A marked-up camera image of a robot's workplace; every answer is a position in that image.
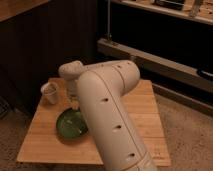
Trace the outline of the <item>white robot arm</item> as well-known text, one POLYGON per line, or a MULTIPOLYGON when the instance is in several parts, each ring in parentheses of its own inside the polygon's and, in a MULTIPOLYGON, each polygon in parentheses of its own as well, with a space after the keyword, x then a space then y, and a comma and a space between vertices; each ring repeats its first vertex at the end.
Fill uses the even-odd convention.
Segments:
POLYGON ((121 100, 140 80, 134 62, 73 61, 58 72, 66 81, 68 97, 78 100, 106 171, 158 171, 121 100))

